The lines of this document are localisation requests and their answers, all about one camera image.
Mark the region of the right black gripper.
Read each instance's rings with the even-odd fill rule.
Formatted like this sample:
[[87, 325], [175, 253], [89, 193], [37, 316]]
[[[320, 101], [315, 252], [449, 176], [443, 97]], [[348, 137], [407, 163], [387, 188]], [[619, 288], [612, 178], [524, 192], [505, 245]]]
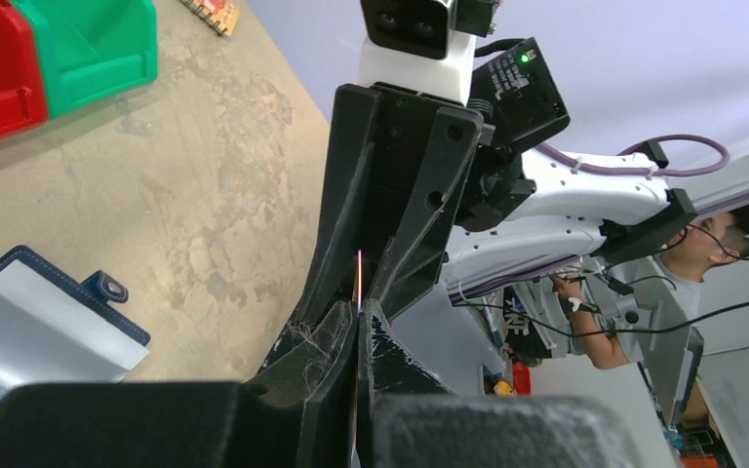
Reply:
[[488, 230], [531, 198], [519, 144], [492, 117], [486, 101], [464, 106], [381, 84], [336, 90], [314, 253], [266, 368], [348, 298], [340, 291], [358, 233], [395, 233], [368, 293], [393, 320], [438, 283], [454, 227]]

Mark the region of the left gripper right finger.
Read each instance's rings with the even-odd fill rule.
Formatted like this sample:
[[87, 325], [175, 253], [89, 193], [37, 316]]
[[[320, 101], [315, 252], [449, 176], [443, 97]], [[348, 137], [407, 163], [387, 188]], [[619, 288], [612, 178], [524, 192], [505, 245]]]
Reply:
[[408, 357], [380, 304], [359, 316], [363, 467], [640, 467], [617, 414], [589, 398], [460, 397]]

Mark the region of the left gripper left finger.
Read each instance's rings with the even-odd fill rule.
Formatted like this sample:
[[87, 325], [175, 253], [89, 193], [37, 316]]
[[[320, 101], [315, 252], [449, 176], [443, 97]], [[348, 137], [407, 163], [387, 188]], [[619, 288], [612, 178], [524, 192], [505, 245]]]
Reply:
[[357, 315], [338, 302], [251, 380], [26, 385], [0, 467], [347, 467]]

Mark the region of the blue leather card holder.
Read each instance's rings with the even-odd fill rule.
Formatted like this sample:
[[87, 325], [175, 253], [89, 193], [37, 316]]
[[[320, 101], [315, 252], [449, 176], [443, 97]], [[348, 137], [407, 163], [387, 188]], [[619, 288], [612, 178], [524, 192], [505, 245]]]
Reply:
[[98, 270], [77, 281], [27, 246], [0, 257], [0, 398], [46, 382], [119, 382], [150, 334], [115, 309], [129, 291]]

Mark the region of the green plastic bin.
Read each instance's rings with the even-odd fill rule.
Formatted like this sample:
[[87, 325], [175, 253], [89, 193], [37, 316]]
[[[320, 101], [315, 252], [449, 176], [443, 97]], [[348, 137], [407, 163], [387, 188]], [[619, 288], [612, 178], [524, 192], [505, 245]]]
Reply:
[[33, 31], [51, 120], [154, 82], [157, 15], [151, 1], [13, 1]]

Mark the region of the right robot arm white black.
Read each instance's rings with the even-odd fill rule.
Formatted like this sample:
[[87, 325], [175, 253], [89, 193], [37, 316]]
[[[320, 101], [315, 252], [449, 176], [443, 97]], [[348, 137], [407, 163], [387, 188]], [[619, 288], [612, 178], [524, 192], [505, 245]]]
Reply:
[[357, 82], [335, 93], [306, 284], [266, 362], [338, 301], [372, 298], [395, 318], [433, 290], [463, 301], [582, 255], [654, 254], [693, 220], [654, 140], [562, 152], [548, 139], [569, 121], [533, 38], [367, 38]]

